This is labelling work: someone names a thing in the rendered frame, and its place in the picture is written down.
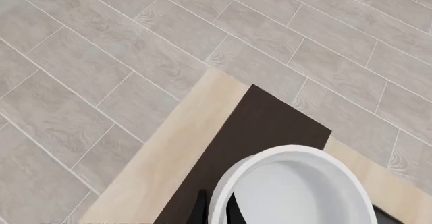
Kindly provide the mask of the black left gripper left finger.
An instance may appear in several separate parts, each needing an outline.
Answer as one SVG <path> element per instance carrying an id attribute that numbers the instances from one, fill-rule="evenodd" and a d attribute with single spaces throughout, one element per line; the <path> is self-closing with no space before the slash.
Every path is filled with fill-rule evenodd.
<path id="1" fill-rule="evenodd" d="M 201 189 L 198 191 L 198 196 L 194 205 L 194 224 L 208 224 L 207 204 L 207 191 Z"/>

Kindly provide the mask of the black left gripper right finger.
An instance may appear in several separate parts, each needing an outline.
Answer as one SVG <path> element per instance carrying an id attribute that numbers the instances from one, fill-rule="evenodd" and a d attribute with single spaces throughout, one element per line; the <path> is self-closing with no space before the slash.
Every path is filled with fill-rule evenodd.
<path id="1" fill-rule="evenodd" d="M 240 211 L 240 208 L 238 207 L 234 193 L 232 193 L 227 202 L 226 217 L 227 224 L 247 224 Z"/>

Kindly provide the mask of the dark brown wooden cabinet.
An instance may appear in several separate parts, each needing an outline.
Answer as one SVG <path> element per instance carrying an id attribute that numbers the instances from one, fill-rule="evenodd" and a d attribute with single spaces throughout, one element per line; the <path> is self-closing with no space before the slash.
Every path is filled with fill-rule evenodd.
<path id="1" fill-rule="evenodd" d="M 323 150 L 330 134 L 329 128 L 258 86 L 250 86 L 154 224 L 194 224 L 198 191 L 207 191 L 209 210 L 217 182 L 238 161 L 287 144 Z"/>

